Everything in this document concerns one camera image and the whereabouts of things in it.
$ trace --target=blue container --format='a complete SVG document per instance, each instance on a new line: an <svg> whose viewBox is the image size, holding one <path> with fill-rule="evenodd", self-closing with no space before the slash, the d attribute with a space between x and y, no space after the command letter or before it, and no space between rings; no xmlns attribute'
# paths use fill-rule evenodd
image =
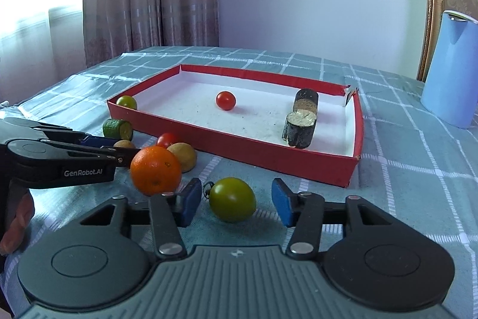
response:
<svg viewBox="0 0 478 319"><path fill-rule="evenodd" d="M421 102L450 125L470 127L478 103L478 21L472 17L443 12Z"/></svg>

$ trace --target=sliced cylinder piece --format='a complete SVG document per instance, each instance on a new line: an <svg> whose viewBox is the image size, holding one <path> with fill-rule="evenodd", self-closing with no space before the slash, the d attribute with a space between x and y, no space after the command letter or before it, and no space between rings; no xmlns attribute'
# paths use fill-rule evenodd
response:
<svg viewBox="0 0 478 319"><path fill-rule="evenodd" d="M310 88L303 88L295 95L292 112L285 119L282 138L289 146L307 148L314 136L317 123L319 94Z"/></svg>

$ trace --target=sheer white curtain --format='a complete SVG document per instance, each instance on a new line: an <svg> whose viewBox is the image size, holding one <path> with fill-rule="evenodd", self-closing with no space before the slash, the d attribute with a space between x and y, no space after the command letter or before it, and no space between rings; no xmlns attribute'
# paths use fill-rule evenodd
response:
<svg viewBox="0 0 478 319"><path fill-rule="evenodd" d="M85 69L82 0L0 0L0 102Z"/></svg>

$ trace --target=red cherry tomato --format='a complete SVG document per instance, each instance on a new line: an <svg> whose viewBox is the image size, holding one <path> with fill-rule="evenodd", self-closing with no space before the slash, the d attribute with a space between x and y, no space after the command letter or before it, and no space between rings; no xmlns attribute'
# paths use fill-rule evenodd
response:
<svg viewBox="0 0 478 319"><path fill-rule="evenodd" d="M178 143L179 139L173 133L164 133L159 136L156 141L156 146L161 146L162 148L168 149L171 145Z"/></svg>
<svg viewBox="0 0 478 319"><path fill-rule="evenodd" d="M229 91L223 91L217 95L216 104L220 109L229 111L236 105L236 98Z"/></svg>

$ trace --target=bed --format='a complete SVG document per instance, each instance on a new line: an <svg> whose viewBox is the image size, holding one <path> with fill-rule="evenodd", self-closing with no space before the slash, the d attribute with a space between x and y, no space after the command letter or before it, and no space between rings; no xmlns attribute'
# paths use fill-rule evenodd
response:
<svg viewBox="0 0 478 319"><path fill-rule="evenodd" d="M199 153L197 166L185 174L185 179L215 181L233 173L247 181L257 194L265 194L273 178L281 177L291 189L316 192L327 201L343 202L347 195L361 195L450 252L456 275L445 306L460 319L478 317L478 123L474 120L470 129L461 130L429 113L420 103L422 82L292 53L153 47L124 53L73 75L18 106L3 109L0 115L102 135L101 126L109 118L107 99L181 63L247 68L357 86L364 114L364 143L349 188L278 174L207 153ZM133 140L139 147L155 142L141 133L135 133ZM114 195L144 200L132 186L128 172L122 169L117 170L111 183L32 190L32 194L36 214L27 238L21 249L7 258L0 277L15 315L28 306L16 275L26 247ZM194 223L182 232L185 244L188 248L197 243L285 245L291 231L281 225L270 196L258 199L253 220L240 229L202 223L208 216L200 208ZM321 250L340 237L340 225L324 225ZM150 242L151 236L146 235L142 245Z"/></svg>

